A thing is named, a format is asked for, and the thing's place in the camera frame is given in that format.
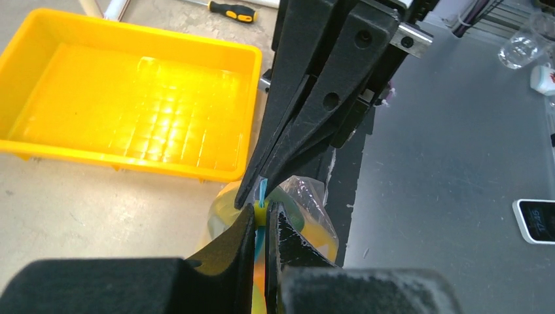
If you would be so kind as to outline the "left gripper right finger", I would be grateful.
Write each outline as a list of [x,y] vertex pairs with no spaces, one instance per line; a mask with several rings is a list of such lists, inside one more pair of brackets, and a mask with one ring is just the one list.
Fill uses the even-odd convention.
[[432,270],[344,269],[291,224],[284,205],[266,214],[268,313],[461,313],[454,289]]

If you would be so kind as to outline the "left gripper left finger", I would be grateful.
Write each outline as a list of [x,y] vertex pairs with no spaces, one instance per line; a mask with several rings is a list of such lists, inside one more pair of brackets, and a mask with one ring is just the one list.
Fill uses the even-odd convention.
[[189,258],[38,260],[1,294],[2,313],[249,313],[255,211]]

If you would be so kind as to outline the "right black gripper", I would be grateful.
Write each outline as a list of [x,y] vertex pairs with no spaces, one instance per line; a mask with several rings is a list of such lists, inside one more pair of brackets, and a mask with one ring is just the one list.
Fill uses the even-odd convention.
[[436,1],[281,1],[272,76],[259,138],[234,200],[241,209],[328,147],[341,147],[419,46],[416,23]]

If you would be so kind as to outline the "clear zip bag blue zipper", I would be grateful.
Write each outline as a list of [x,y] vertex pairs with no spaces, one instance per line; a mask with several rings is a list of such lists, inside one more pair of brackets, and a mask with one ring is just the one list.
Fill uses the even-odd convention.
[[336,235],[306,210],[319,207],[308,179],[292,177],[263,203],[234,208],[238,183],[213,201],[200,250],[207,290],[198,313],[339,313]]

